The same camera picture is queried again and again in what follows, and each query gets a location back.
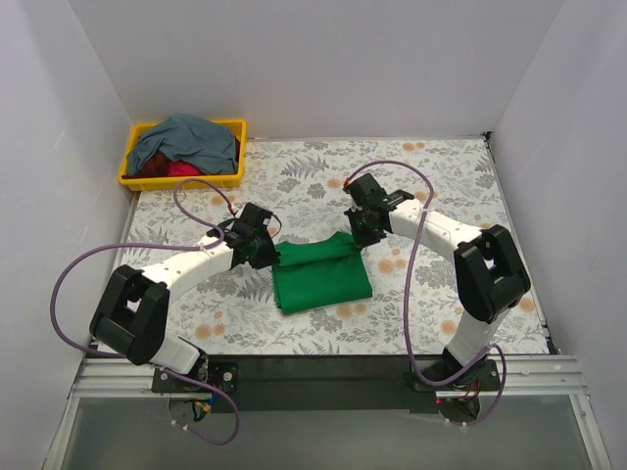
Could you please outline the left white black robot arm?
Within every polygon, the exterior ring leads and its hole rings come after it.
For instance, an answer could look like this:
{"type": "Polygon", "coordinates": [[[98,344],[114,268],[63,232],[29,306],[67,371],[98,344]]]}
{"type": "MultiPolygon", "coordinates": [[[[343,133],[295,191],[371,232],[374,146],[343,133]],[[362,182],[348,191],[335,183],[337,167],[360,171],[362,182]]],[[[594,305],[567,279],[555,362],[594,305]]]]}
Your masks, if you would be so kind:
{"type": "Polygon", "coordinates": [[[174,371],[189,392],[209,378],[202,350],[168,330],[169,307],[210,277],[249,264],[263,269],[279,262],[268,226],[271,211],[252,203],[207,232],[195,247],[134,268],[114,270],[89,325],[92,337],[135,365],[151,364],[174,371]]]}

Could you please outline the green t-shirt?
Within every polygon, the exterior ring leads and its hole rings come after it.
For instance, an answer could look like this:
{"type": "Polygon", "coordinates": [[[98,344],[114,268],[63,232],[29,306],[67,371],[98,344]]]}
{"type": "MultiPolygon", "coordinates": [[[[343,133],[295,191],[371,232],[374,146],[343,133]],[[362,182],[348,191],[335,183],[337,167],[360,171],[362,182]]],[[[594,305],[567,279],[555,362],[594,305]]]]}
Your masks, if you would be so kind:
{"type": "Polygon", "coordinates": [[[353,236],[336,232],[315,243],[282,242],[272,267],[274,297],[285,315],[372,297],[361,251],[353,236]]]}

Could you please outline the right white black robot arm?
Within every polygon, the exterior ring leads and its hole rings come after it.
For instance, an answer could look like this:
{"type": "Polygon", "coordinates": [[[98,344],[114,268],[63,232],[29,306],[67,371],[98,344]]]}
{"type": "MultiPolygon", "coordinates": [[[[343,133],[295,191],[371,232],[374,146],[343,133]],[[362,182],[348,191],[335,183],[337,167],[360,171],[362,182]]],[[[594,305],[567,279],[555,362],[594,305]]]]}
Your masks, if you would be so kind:
{"type": "Polygon", "coordinates": [[[410,366],[428,387],[469,387],[503,319],[531,288],[510,232],[501,225],[481,229],[455,221],[404,190],[388,193],[369,173],[346,179],[343,189],[352,199],[345,214],[358,248],[393,234],[411,239],[416,248],[425,247],[454,267],[463,307],[457,332],[439,360],[424,369],[415,362],[410,366]]]}

